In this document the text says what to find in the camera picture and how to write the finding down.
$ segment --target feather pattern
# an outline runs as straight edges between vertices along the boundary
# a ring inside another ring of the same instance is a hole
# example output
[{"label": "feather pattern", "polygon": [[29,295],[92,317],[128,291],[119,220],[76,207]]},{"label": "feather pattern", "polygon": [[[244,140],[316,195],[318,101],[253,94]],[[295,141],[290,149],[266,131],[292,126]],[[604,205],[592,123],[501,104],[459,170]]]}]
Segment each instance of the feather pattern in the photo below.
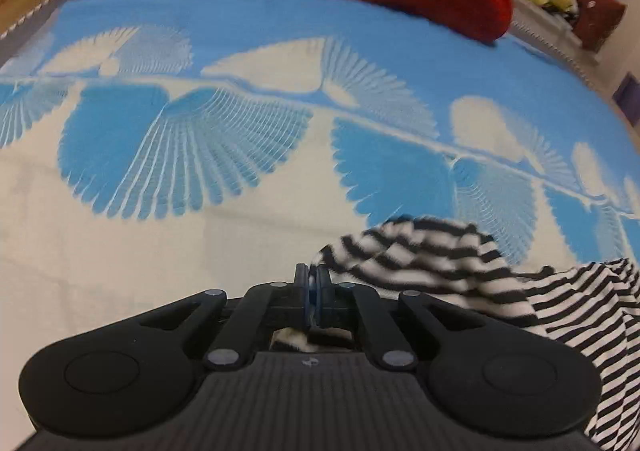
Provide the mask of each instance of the feather pattern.
[{"label": "feather pattern", "polygon": [[159,86],[94,86],[65,124],[63,178],[95,213],[182,215],[258,186],[311,113],[220,87],[169,100]]},{"label": "feather pattern", "polygon": [[121,27],[82,38],[62,49],[41,73],[98,69],[117,74],[177,74],[191,64],[191,43],[181,32],[157,25]]},{"label": "feather pattern", "polygon": [[335,171],[369,226],[402,214],[452,217],[453,186],[443,154],[343,119],[334,121],[332,137]]},{"label": "feather pattern", "polygon": [[622,228],[612,203],[581,200],[545,186],[562,236],[580,263],[625,256]]},{"label": "feather pattern", "polygon": [[422,137],[438,136],[433,114],[406,82],[333,38],[324,42],[322,90],[337,104],[359,108],[390,126]]},{"label": "feather pattern", "polygon": [[502,109],[502,114],[511,133],[527,150],[529,159],[535,161],[535,166],[539,165],[536,170],[562,186],[580,190],[574,170],[535,126],[506,108]]},{"label": "feather pattern", "polygon": [[635,259],[640,261],[640,221],[623,216],[620,217],[620,221]]},{"label": "feather pattern", "polygon": [[470,158],[452,168],[456,183],[456,218],[477,224],[494,237],[510,265],[529,253],[537,212],[531,182],[494,164]]},{"label": "feather pattern", "polygon": [[61,80],[0,84],[0,148],[22,137],[34,123],[62,104],[68,83]]}]

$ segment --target brown bag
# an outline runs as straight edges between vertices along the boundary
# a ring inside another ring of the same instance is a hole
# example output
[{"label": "brown bag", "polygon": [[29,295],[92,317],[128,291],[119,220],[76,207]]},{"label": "brown bag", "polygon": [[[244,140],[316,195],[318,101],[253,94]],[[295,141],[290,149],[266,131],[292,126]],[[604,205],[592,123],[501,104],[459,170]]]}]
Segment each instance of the brown bag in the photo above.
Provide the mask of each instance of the brown bag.
[{"label": "brown bag", "polygon": [[584,50],[597,52],[622,20],[626,5],[616,0],[578,0],[578,8],[574,34]]}]

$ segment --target metal pin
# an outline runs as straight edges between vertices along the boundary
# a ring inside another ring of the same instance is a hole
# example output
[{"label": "metal pin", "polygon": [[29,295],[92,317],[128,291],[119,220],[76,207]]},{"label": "metal pin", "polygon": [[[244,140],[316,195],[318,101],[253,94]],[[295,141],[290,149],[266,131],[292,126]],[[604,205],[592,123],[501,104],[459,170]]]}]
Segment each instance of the metal pin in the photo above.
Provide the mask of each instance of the metal pin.
[{"label": "metal pin", "polygon": [[210,351],[207,354],[207,359],[210,363],[215,365],[232,365],[240,358],[240,355],[235,350],[229,348],[219,348],[217,350]]},{"label": "metal pin", "polygon": [[315,357],[309,357],[308,359],[304,359],[302,361],[302,364],[308,368],[311,368],[312,366],[318,366],[320,364],[320,361],[318,361]]},{"label": "metal pin", "polygon": [[414,362],[414,356],[404,350],[389,350],[382,356],[382,360],[389,366],[401,368]]}]

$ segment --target blue and white blanket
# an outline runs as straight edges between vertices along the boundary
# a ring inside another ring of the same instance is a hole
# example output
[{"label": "blue and white blanket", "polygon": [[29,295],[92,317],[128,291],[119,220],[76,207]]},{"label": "blue and white blanket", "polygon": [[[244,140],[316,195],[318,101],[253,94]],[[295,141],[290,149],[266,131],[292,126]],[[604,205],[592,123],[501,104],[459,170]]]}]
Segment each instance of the blue and white blanket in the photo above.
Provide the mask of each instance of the blue and white blanket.
[{"label": "blue and white blanket", "polygon": [[74,0],[0,69],[0,257],[62,287],[20,281],[49,339],[288,280],[401,214],[523,272],[637,260],[639,187],[572,73],[353,0]]}]

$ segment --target blue blanket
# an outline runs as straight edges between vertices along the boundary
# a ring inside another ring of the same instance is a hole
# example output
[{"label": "blue blanket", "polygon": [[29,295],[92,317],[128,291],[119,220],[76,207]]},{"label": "blue blanket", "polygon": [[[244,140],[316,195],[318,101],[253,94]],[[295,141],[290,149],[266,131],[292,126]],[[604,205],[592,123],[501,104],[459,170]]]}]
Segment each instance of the blue blanket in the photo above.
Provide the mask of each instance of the blue blanket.
[{"label": "blue blanket", "polygon": [[332,235],[474,222],[523,270],[640,257],[623,124],[509,36],[485,46],[353,0],[75,0],[0,75],[0,155],[66,107],[60,179],[95,217],[161,223],[244,197],[296,224],[306,201],[326,218],[306,227]]}]

